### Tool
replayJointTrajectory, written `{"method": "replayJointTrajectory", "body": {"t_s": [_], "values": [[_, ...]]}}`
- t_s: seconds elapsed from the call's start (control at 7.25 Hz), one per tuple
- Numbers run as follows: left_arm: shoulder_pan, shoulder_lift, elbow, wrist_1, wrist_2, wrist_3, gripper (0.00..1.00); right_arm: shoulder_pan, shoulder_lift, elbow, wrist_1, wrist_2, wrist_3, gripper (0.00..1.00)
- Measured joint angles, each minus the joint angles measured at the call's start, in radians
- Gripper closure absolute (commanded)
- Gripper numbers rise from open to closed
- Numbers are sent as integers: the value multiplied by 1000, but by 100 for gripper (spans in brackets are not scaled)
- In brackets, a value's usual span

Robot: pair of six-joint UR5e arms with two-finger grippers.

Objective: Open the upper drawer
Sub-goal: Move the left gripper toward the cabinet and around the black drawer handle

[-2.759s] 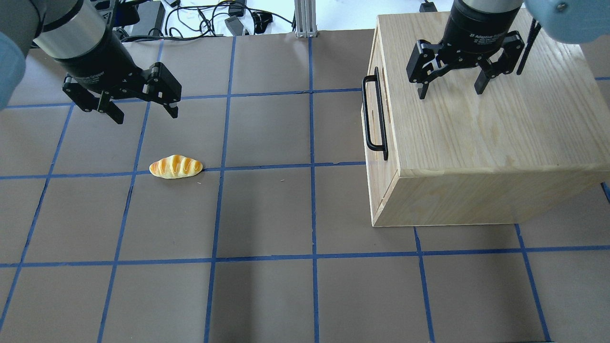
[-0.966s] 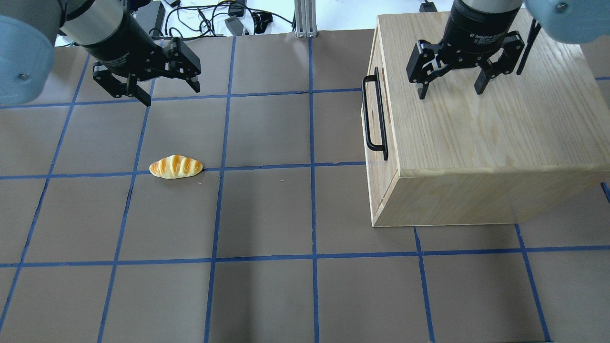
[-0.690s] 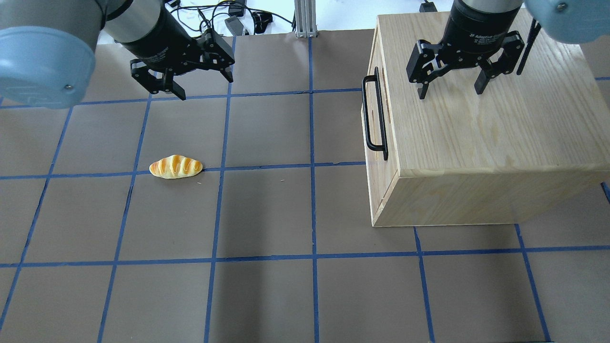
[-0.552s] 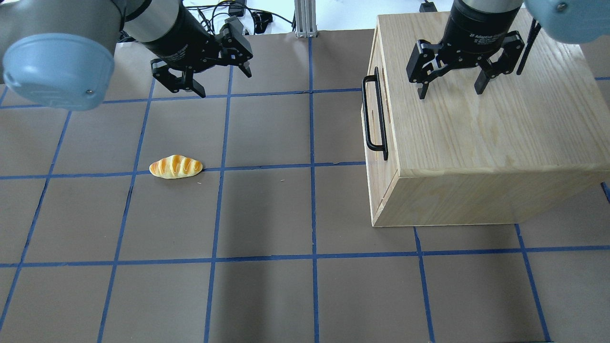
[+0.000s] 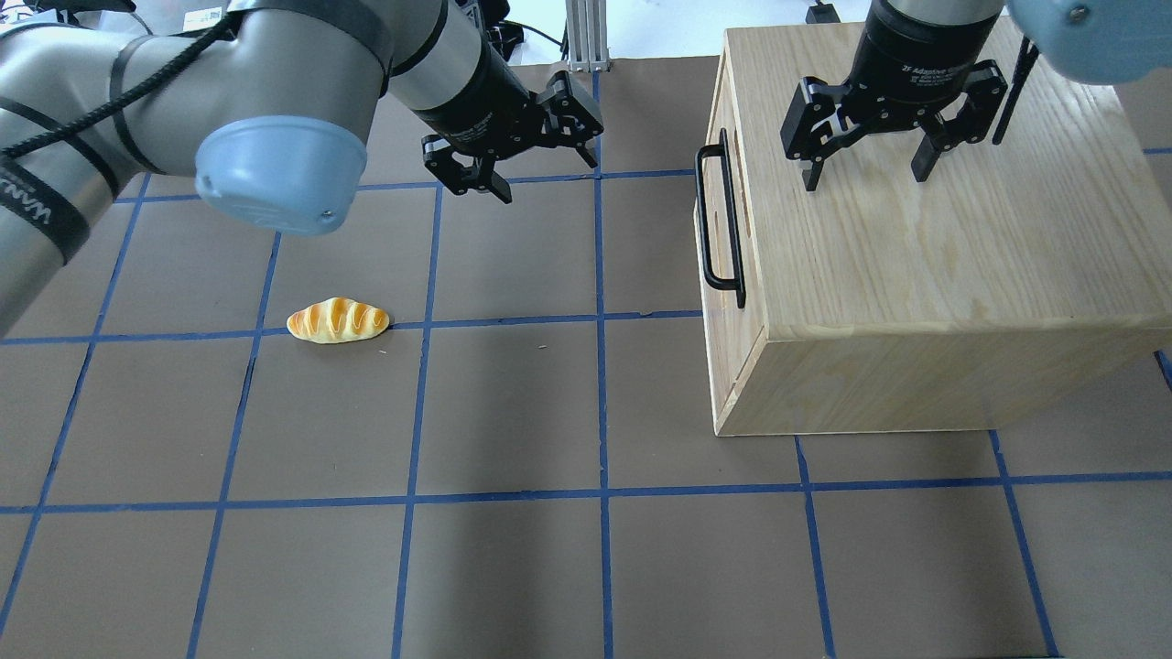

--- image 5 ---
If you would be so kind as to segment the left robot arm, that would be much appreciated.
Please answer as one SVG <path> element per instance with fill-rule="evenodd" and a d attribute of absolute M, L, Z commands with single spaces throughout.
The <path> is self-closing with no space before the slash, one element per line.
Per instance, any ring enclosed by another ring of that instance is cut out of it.
<path fill-rule="evenodd" d="M 510 203 L 495 163 L 573 147 L 602 109 L 568 72 L 516 79 L 454 1 L 233 1 L 200 38 L 4 26 L 4 331 L 142 172 L 222 213 L 319 236 L 345 220 L 389 93 L 448 190 Z"/>

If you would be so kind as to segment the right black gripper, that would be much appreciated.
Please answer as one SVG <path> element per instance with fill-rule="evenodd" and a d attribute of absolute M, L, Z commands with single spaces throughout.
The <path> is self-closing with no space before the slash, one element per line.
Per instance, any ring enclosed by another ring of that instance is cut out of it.
<path fill-rule="evenodd" d="M 826 161 L 879 125 L 883 113 L 936 110 L 960 93 L 956 116 L 933 115 L 911 162 L 926 182 L 946 152 L 979 143 L 992 130 L 1008 83 L 996 61 L 980 61 L 992 34 L 988 1 L 874 1 L 847 82 L 800 79 L 781 125 L 788 159 L 802 167 L 808 192 Z"/>

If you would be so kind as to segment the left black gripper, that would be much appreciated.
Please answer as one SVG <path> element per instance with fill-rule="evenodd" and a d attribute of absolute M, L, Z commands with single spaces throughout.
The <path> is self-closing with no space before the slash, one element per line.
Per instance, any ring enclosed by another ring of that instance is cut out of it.
<path fill-rule="evenodd" d="M 421 140 L 424 167 L 457 196 L 471 190 L 512 203 L 495 163 L 530 147 L 573 147 L 586 167 L 599 167 L 602 107 L 591 91 L 567 70 L 530 91 L 485 38 L 424 38 L 407 50 L 407 109 L 440 135 Z"/>

